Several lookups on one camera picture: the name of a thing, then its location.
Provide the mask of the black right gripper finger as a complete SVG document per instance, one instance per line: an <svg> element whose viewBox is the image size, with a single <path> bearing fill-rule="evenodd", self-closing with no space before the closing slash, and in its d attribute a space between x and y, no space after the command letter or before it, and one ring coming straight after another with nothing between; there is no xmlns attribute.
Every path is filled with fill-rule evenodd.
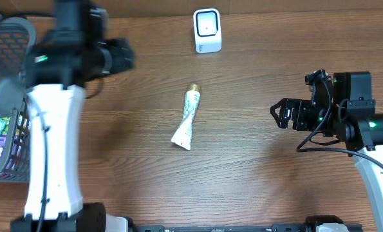
<svg viewBox="0 0 383 232"><path fill-rule="evenodd" d="M287 113L285 109L280 109L278 113L276 112L276 110L271 109L270 113L273 116L279 128L288 127L288 121L290 120L290 113Z"/></svg>
<svg viewBox="0 0 383 232"><path fill-rule="evenodd" d="M270 112L275 112L277 109L285 110L288 98L283 98L276 104L270 107Z"/></svg>

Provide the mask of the white tube gold cap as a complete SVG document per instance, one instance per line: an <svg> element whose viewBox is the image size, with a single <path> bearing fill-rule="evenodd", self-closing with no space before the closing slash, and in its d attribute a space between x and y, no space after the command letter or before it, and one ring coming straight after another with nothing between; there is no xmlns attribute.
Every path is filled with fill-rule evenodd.
<svg viewBox="0 0 383 232"><path fill-rule="evenodd" d="M189 84L185 92L183 117L171 142L186 150L191 149L193 121L201 99L201 86Z"/></svg>

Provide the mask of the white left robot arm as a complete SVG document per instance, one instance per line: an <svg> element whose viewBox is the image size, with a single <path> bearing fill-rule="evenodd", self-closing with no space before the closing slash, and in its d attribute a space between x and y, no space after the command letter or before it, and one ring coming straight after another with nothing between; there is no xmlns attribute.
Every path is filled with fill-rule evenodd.
<svg viewBox="0 0 383 232"><path fill-rule="evenodd" d="M78 160L85 84L131 70L134 53L125 39L105 39L103 8L79 0L55 6L55 28L24 61L30 180L24 214L10 229L130 232L130 219L108 215L102 203L84 203Z"/></svg>

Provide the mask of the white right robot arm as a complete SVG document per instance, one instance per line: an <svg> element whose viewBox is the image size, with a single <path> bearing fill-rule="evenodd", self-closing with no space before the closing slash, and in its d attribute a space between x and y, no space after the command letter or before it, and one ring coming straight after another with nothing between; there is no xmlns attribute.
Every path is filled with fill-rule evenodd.
<svg viewBox="0 0 383 232"><path fill-rule="evenodd" d="M293 123L309 135L298 153L345 153L366 187L376 227L383 231L383 113L376 112L369 72L329 75L317 70L304 77L309 100L283 98L270 107L279 128Z"/></svg>

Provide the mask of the brown cardboard back panel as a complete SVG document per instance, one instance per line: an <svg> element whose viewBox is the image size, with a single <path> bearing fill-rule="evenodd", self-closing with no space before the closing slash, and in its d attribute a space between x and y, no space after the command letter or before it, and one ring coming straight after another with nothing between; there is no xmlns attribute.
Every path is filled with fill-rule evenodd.
<svg viewBox="0 0 383 232"><path fill-rule="evenodd" d="M221 14L383 9L383 0L93 0L110 17L191 15L200 8Z"/></svg>

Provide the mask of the grey plastic mesh basket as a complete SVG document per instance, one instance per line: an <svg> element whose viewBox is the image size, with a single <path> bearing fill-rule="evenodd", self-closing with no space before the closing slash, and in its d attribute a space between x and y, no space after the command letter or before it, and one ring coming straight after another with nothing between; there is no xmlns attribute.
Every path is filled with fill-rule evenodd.
<svg viewBox="0 0 383 232"><path fill-rule="evenodd" d="M11 117L0 162L0 182L27 183L30 176L30 121L24 90L19 86L25 55L36 41L35 29L26 19L13 17L0 22L0 118ZM29 128L17 125L19 116L28 119ZM15 131L25 133L25 142L14 141ZM11 155L12 144L22 146L22 157ZM17 170L7 169L8 161L19 161Z"/></svg>

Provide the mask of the black front rail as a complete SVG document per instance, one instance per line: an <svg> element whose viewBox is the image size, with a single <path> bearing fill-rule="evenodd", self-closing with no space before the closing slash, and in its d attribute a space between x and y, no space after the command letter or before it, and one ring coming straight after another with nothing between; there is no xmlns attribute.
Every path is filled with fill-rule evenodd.
<svg viewBox="0 0 383 232"><path fill-rule="evenodd" d="M275 223L270 226L176 226L138 225L128 218L128 231L134 232L363 232L361 224L345 224L334 215L306 217L303 223Z"/></svg>

